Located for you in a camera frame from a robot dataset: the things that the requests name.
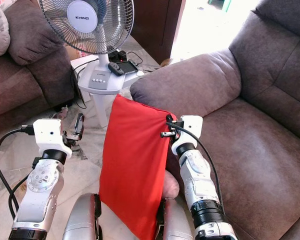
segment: wooden door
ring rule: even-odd
[[[157,61],[170,57],[183,0],[134,0],[131,35]]]

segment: couch backrest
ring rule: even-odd
[[[264,0],[229,49],[241,96],[300,137],[300,0]]]

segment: fan guard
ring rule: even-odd
[[[100,55],[119,48],[134,23],[133,0],[39,0],[45,19],[68,45]]]

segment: electric fan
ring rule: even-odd
[[[55,33],[69,46],[98,55],[80,77],[89,88],[117,90],[125,76],[109,68],[108,53],[118,49],[134,23],[133,0],[39,0],[43,14]]]

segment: red cushion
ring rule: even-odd
[[[105,136],[101,201],[140,240],[155,237],[169,146],[160,133],[168,131],[167,114],[118,95]]]

